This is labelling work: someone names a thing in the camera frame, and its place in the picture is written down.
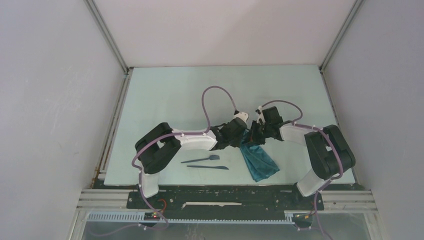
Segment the dark plastic knife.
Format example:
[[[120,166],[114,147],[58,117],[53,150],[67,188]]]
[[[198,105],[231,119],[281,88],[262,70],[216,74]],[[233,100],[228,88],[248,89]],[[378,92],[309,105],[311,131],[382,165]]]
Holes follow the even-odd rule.
[[[197,168],[197,169],[216,169],[216,170],[229,170],[226,166],[205,166],[205,165],[187,165],[188,168]]]

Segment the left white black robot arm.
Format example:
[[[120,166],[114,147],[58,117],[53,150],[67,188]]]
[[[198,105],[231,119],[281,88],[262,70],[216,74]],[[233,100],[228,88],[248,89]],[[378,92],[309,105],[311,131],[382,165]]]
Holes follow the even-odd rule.
[[[230,122],[211,126],[200,132],[177,130],[162,122],[139,139],[131,165],[138,168],[138,201],[145,208],[158,202],[159,176],[174,156],[182,150],[223,150],[239,147],[248,126],[245,120],[234,117]]]

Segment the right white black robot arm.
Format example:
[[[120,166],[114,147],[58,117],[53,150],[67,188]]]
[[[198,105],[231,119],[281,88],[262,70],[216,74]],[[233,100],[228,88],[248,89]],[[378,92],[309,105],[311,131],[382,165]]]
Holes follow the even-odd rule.
[[[263,145],[267,139],[275,139],[307,149],[311,170],[293,186],[295,192],[290,201],[295,208],[304,209],[310,204],[311,195],[355,166],[356,158],[338,126],[319,128],[295,120],[284,121],[275,106],[259,107],[256,113],[258,118],[251,124],[248,142]]]

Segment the teal cloth napkin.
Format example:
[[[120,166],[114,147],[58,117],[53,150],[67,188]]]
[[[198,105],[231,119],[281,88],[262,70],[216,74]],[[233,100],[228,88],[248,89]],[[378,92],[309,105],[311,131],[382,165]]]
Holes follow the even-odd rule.
[[[280,168],[260,145],[248,140],[249,136],[250,131],[245,130],[239,149],[252,179],[257,183],[276,174]]]

